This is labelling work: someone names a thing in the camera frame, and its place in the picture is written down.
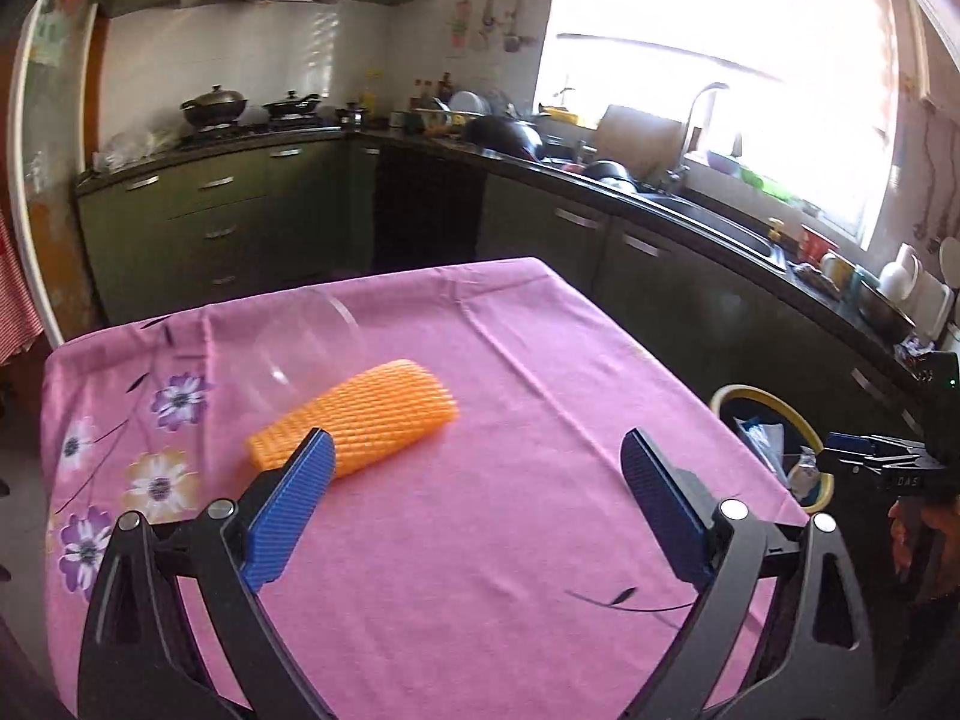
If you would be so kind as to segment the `person's right hand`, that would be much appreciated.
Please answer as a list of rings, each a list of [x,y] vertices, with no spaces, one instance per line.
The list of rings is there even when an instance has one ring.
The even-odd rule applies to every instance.
[[[900,497],[889,510],[900,589],[926,603],[958,589],[958,497]]]

